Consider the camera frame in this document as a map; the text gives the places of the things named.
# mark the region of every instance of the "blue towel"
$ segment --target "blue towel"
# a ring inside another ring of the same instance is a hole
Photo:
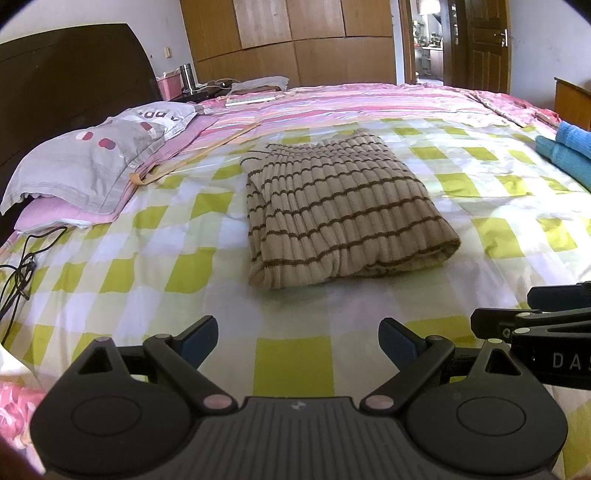
[[[535,139],[535,150],[573,177],[587,190],[591,190],[591,160],[589,158],[541,135]]]
[[[556,133],[556,141],[576,150],[587,158],[591,158],[591,132],[587,132],[568,122],[562,122]]]

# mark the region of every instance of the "wooden wardrobe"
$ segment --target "wooden wardrobe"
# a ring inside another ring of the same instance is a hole
[[[389,0],[181,0],[200,82],[395,83]]]

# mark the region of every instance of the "checkered bedsheet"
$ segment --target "checkered bedsheet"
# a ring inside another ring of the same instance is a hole
[[[242,153],[357,128],[381,136],[423,181],[460,235],[460,249],[440,268],[395,278],[280,291],[248,287]],[[41,254],[31,300],[7,348],[50,387],[97,336],[136,345],[212,314],[220,339],[201,370],[237,398],[358,401],[396,372],[377,343],[385,316],[419,335],[473,346],[475,308],[519,307],[531,286],[591,280],[591,195],[534,152],[538,134],[507,122],[474,128],[409,117],[263,137],[255,130],[243,143],[141,188],[115,223],[70,229]],[[23,243],[3,262],[18,262]],[[571,477],[591,465],[591,396],[560,388],[553,394],[570,425],[559,474]]]

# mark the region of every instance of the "door handle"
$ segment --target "door handle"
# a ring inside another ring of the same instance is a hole
[[[503,32],[495,33],[495,36],[501,38],[501,47],[509,46],[509,32],[507,29]]]

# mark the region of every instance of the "beige knit sweater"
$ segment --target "beige knit sweater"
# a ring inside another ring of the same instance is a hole
[[[270,144],[241,165],[253,286],[394,275],[439,264],[460,246],[422,182],[367,131]]]

